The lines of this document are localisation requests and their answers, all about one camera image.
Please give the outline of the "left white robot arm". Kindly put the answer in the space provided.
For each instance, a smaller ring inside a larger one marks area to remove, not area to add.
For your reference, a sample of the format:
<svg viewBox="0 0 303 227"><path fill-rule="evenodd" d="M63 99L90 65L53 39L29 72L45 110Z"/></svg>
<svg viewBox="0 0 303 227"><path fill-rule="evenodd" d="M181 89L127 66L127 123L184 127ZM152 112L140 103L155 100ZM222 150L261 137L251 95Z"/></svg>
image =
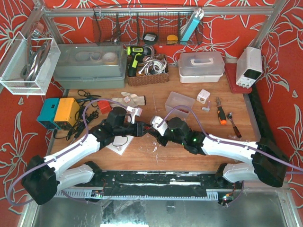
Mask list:
<svg viewBox="0 0 303 227"><path fill-rule="evenodd" d="M110 145L116 137L145 135L147 124L135 119L141 113L139 107L114 107L106 119L92 127L77 142L54 155L34 156L22 177L22 186L38 205L42 205L50 201L58 191L96 180L102 171L94 162L87 162L78 168L71 166Z"/></svg>

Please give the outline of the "beige work glove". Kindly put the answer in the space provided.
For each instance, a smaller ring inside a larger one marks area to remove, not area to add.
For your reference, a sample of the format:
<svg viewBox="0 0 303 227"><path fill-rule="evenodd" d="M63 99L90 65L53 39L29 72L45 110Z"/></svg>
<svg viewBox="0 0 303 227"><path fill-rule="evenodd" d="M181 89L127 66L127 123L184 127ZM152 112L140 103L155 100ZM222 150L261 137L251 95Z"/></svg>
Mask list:
<svg viewBox="0 0 303 227"><path fill-rule="evenodd" d="M112 98L115 101L124 106L137 107L146 105L145 96L138 96L137 94L121 92L122 97Z"/></svg>

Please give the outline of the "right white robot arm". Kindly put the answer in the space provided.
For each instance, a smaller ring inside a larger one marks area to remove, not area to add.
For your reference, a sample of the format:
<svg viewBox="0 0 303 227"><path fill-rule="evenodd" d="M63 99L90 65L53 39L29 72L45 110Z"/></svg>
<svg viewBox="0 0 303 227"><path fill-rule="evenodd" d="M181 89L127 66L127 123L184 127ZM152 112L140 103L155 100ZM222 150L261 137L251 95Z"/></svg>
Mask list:
<svg viewBox="0 0 303 227"><path fill-rule="evenodd" d="M262 138L259 142L241 142L216 137L195 131L178 117L164 121L154 116L151 126L159 144L166 146L171 141L180 144L191 154L222 156L238 160L237 164L221 164L219 177L235 183L238 181L261 181L280 188L283 185L287 161L286 155L273 142Z"/></svg>

